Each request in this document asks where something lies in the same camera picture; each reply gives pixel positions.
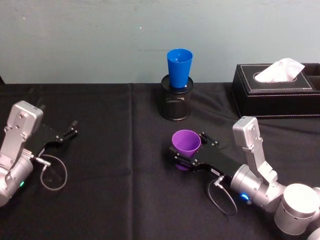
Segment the plastic cup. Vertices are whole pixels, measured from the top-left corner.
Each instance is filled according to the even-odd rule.
[[[184,129],[173,134],[172,144],[180,154],[190,158],[201,146],[201,139],[196,132]],[[177,164],[176,167],[180,170],[188,170],[188,168]]]
[[[170,86],[176,89],[184,88],[188,83],[190,67],[193,59],[191,51],[177,48],[166,55]]]

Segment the blue led light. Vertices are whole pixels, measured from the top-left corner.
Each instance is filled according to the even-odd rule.
[[[245,199],[245,200],[249,200],[249,197],[246,195],[246,194],[241,194],[241,197],[243,198],[243,199]]]

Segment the blue cup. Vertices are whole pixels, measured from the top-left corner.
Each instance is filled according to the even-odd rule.
[[[169,51],[166,55],[170,86],[176,89],[184,88],[188,83],[192,52],[183,48]]]

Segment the robotic arm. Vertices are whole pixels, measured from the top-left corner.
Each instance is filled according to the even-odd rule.
[[[43,115],[43,107],[37,108],[25,101],[11,108],[0,150],[0,207],[10,200],[33,171],[32,160],[44,164],[44,171],[51,165],[40,158],[45,148],[52,143],[62,144],[78,133],[76,121],[65,134],[59,134],[41,124]]]
[[[192,172],[208,171],[239,193],[248,204],[255,204],[274,214],[274,221],[288,235],[302,234],[320,215],[320,188],[294,183],[284,186],[277,182],[278,175],[265,160],[258,121],[244,116],[233,126],[237,145],[245,152],[247,163],[240,165],[220,153],[219,142],[204,132],[199,134],[201,147],[192,157],[181,155],[170,147],[177,165]],[[308,240],[320,240],[320,229]]]

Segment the black fabric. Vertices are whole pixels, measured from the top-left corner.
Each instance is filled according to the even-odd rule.
[[[195,83],[191,115],[169,121],[158,111],[160,84],[4,85],[0,88],[0,127],[11,106],[26,100],[45,104],[43,122],[64,130],[79,121],[79,135],[54,151],[69,180],[60,192],[39,181],[40,167],[0,208],[0,239],[281,240],[272,216],[232,196],[238,214],[225,217],[208,199],[212,175],[178,170],[167,158],[174,132],[206,132],[222,152],[245,163],[232,126],[239,119],[229,83]],[[320,186],[320,120],[261,119],[267,161],[283,185]],[[212,196],[226,197],[213,189]],[[223,206],[232,211],[225,202]]]

